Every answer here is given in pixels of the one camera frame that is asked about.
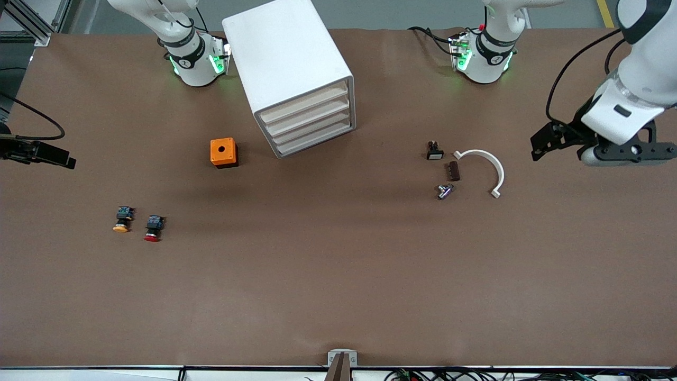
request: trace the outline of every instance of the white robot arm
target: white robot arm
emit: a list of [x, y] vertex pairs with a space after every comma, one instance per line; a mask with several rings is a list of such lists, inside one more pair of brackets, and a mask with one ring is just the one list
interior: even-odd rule
[[[677, 157], [658, 142], [654, 118], [677, 105], [677, 1], [620, 0], [624, 39], [632, 46], [618, 69], [566, 125], [548, 123], [531, 138], [534, 161], [558, 148], [582, 144], [586, 165], [655, 165]], [[645, 129], [648, 141], [638, 132]]]
[[199, 0], [108, 0], [111, 6], [143, 22], [169, 52], [174, 71], [191, 86], [212, 83], [227, 70], [230, 46], [220, 37], [199, 33], [184, 14]]
[[488, 10], [482, 31], [470, 31], [450, 41], [454, 68], [477, 83], [496, 81], [508, 69], [517, 39], [524, 31], [523, 8], [551, 7], [565, 0], [483, 0]]

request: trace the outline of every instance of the gray floor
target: gray floor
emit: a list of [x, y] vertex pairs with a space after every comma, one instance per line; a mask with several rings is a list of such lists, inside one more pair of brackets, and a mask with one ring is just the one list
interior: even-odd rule
[[[210, 30], [221, 20], [269, 0], [204, 0], [200, 11]], [[476, 26], [483, 21], [480, 0], [314, 0], [328, 28], [406, 29], [429, 26]], [[604, 27], [595, 0], [569, 0], [550, 8], [529, 11], [534, 28]], [[198, 20], [197, 14], [190, 15]], [[106, 0], [85, 0], [72, 33], [150, 33], [138, 21], [113, 9]]]

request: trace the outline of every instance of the orange box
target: orange box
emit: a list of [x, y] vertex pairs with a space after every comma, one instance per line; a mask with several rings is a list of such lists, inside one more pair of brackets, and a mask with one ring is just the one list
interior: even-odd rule
[[237, 167], [238, 145], [233, 138], [214, 139], [211, 141], [209, 153], [211, 162], [216, 168]]

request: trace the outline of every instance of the metal frame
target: metal frame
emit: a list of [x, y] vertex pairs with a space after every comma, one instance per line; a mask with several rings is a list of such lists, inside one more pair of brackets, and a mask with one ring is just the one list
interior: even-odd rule
[[[70, 6], [70, 0], [63, 1], [56, 16], [63, 18], [68, 6]], [[49, 45], [50, 35], [56, 32], [53, 25], [57, 24], [57, 18], [54, 18], [52, 25], [48, 24], [23, 0], [9, 0], [5, 4], [5, 12], [35, 39], [35, 46]]]

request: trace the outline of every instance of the white curved pipe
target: white curved pipe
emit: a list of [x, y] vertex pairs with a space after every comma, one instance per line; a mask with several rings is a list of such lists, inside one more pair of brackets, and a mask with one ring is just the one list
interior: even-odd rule
[[491, 153], [483, 150], [469, 150], [463, 153], [456, 151], [454, 153], [454, 156], [456, 156], [457, 159], [460, 159], [467, 155], [482, 156], [483, 158], [487, 159], [488, 161], [491, 161], [491, 163], [494, 164], [494, 167], [496, 167], [496, 172], [498, 172], [498, 183], [496, 187], [492, 189], [492, 196], [494, 196], [495, 198], [500, 197], [501, 193], [498, 191], [498, 189], [503, 185], [503, 180], [505, 180], [506, 177], [506, 173], [503, 170], [503, 165], [501, 164], [501, 162], [498, 161], [496, 156], [493, 156]]

